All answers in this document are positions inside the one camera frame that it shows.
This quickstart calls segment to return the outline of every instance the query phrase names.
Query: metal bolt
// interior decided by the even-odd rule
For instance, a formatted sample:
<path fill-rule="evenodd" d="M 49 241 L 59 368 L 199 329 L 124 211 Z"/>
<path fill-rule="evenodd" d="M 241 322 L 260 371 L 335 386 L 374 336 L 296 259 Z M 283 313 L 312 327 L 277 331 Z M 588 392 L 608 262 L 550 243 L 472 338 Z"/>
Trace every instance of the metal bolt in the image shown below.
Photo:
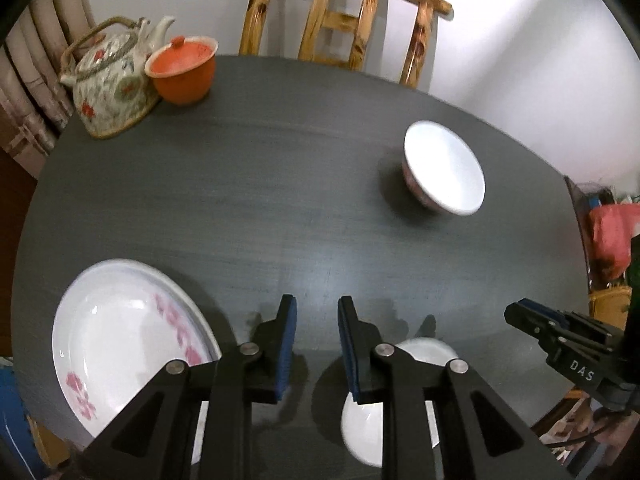
<path fill-rule="evenodd" d="M 164 369 L 171 375 L 180 375 L 184 371 L 184 363 L 180 359 L 169 361 Z"/>
<path fill-rule="evenodd" d="M 256 355 L 260 351 L 260 347 L 256 343 L 242 343 L 240 345 L 240 353 L 242 355 Z"/>
<path fill-rule="evenodd" d="M 469 365 L 462 359 L 453 359 L 453 361 L 449 363 L 449 368 L 457 374 L 466 374 L 469 370 Z"/>
<path fill-rule="evenodd" d="M 389 357 L 394 351 L 394 346 L 389 343 L 380 343 L 376 346 L 376 354 L 382 357 Z"/>

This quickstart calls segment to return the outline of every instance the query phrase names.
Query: teapot handle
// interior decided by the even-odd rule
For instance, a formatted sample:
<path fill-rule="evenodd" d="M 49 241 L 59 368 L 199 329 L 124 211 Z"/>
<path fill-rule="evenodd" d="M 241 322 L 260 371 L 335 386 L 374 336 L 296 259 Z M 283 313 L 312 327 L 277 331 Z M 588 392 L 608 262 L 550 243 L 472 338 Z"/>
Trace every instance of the teapot handle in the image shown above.
<path fill-rule="evenodd" d="M 114 23 L 119 23 L 128 28 L 135 28 L 138 26 L 138 22 L 135 22 L 134 20 L 130 20 L 129 18 L 125 18 L 123 16 L 113 16 L 112 18 L 99 23 L 88 33 L 86 33 L 82 38 L 79 38 L 78 40 L 75 40 L 72 44 L 70 44 L 62 53 L 62 56 L 60 57 L 60 77 L 62 77 L 63 74 L 72 75 L 71 70 L 69 70 L 69 64 L 71 63 L 71 55 L 73 54 L 73 51 L 80 45 L 82 45 L 85 41 L 90 40 L 98 32 L 113 25 Z"/>

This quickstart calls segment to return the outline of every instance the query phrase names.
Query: pink flower pattern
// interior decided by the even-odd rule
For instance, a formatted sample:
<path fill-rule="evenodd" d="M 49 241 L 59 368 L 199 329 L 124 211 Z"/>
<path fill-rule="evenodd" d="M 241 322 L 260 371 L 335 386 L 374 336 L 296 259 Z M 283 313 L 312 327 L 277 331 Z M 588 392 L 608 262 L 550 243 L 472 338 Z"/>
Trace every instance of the pink flower pattern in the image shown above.
<path fill-rule="evenodd" d="M 69 372 L 66 375 L 66 385 L 76 393 L 76 403 L 78 404 L 80 415 L 84 416 L 86 420 L 92 420 L 95 416 L 95 406 L 89 402 L 89 394 L 78 374 Z"/>
<path fill-rule="evenodd" d="M 184 358 L 189 366 L 202 364 L 200 353 L 191 345 L 191 331 L 182 323 L 182 315 L 174 303 L 160 294 L 155 294 L 156 310 L 165 321 L 175 329 L 175 339 L 180 348 L 184 348 Z"/>

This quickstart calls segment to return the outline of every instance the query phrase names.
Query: red plastic object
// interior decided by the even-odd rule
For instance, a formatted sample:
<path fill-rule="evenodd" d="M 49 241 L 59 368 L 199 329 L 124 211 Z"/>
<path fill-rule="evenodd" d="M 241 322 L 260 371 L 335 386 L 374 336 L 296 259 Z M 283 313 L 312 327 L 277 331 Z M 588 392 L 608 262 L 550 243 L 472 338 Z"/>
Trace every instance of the red plastic object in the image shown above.
<path fill-rule="evenodd" d="M 217 49 L 218 42 L 212 38 L 177 36 L 148 59 L 145 73 L 167 101 L 192 104 L 209 91 L 216 71 Z"/>
<path fill-rule="evenodd" d="M 640 204 L 603 205 L 589 216 L 595 256 L 604 278 L 615 280 L 631 264 L 631 238 L 640 232 Z"/>

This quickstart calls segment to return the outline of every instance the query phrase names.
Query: wooden chair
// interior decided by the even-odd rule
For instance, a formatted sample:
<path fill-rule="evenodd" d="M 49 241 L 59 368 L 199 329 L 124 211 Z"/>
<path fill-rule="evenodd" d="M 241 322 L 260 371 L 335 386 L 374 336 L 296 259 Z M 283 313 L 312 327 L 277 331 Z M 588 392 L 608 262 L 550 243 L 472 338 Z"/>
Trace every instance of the wooden chair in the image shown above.
<path fill-rule="evenodd" d="M 378 0 L 362 0 L 359 17 L 327 10 L 328 1 L 313 0 L 309 16 L 306 19 L 298 59 L 340 66 L 348 70 L 361 70 L 367 49 L 367 41 L 369 41 L 371 33 L 371 25 L 378 7 Z M 452 13 L 453 9 L 451 4 L 444 0 L 408 1 L 418 5 L 418 14 L 415 19 L 409 49 L 404 60 L 400 83 L 416 88 L 427 51 L 433 13 L 438 12 L 448 15 Z M 269 0 L 249 0 L 240 40 L 240 55 L 255 56 L 258 54 L 268 5 Z M 321 57 L 315 54 L 316 38 L 321 27 L 350 32 L 354 35 L 348 61 Z"/>

